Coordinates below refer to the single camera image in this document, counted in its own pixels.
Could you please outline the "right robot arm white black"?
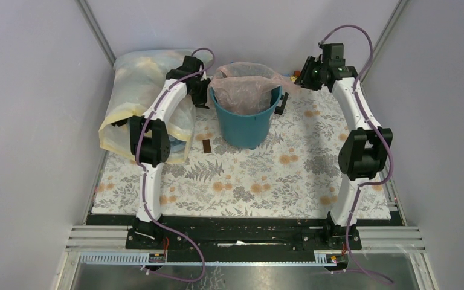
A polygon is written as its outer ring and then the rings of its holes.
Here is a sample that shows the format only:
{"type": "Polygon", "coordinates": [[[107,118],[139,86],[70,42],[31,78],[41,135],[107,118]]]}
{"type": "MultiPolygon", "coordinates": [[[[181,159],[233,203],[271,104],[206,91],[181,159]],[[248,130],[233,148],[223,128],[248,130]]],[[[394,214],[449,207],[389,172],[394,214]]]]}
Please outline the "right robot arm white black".
{"type": "Polygon", "coordinates": [[[326,86],[339,103],[348,126],[349,134],[338,154],[343,174],[338,201],[327,214],[321,231],[323,243],[337,249],[352,238],[361,187],[372,184],[384,169],[393,133],[373,116],[356,69],[346,65],[344,45],[329,43],[320,48],[322,54],[307,58],[295,84],[313,91],[326,86]]]}

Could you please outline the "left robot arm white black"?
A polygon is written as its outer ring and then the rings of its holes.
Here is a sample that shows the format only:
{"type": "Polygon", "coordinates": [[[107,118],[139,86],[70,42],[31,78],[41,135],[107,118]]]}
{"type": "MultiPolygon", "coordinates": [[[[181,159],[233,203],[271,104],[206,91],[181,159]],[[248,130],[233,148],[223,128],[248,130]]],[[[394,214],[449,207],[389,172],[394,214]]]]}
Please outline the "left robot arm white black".
{"type": "Polygon", "coordinates": [[[158,220],[161,173],[170,155],[166,123],[187,96],[192,98],[194,106],[205,107],[209,83],[204,63],[194,55],[185,56],[181,66],[166,74],[164,86],[152,105],[128,121],[130,149],[141,169],[140,205],[129,233],[131,241],[142,242],[148,248],[156,248],[163,242],[163,226],[158,220]]]}

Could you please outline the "pink plastic trash bag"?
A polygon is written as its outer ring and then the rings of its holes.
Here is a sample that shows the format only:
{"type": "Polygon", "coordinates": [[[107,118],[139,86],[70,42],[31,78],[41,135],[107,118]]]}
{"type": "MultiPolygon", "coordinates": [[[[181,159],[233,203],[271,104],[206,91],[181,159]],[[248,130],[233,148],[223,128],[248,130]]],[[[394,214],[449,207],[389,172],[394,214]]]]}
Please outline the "pink plastic trash bag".
{"type": "Polygon", "coordinates": [[[300,87],[260,63],[234,62],[220,66],[207,89],[225,110],[238,115],[253,115],[271,106],[271,91],[281,88],[290,94],[300,87]]]}

